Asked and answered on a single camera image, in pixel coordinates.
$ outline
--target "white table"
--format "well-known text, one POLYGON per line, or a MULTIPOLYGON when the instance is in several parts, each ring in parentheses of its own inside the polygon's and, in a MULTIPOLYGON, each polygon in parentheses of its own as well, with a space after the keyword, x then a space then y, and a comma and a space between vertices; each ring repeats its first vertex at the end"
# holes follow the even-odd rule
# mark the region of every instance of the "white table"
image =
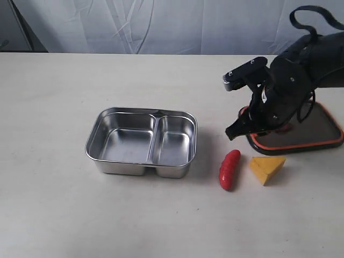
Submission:
MULTIPOLYGON (((252 56, 0 54, 0 257, 341 257, 344 147, 288 155, 262 187, 245 137, 249 103, 221 77, 252 56), (192 113, 197 157, 180 180, 106 175, 84 145, 112 106, 192 113), (246 157, 234 192, 225 154, 246 157)), ((343 89, 317 100, 344 122, 343 89)))

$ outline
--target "cheese wedge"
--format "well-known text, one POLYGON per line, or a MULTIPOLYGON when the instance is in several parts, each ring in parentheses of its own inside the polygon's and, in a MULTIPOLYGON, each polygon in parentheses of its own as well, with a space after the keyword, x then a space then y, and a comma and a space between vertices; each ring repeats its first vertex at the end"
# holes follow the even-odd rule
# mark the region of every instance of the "cheese wedge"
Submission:
POLYGON ((285 157, 253 157, 249 167, 262 183, 265 185, 284 165, 285 157))

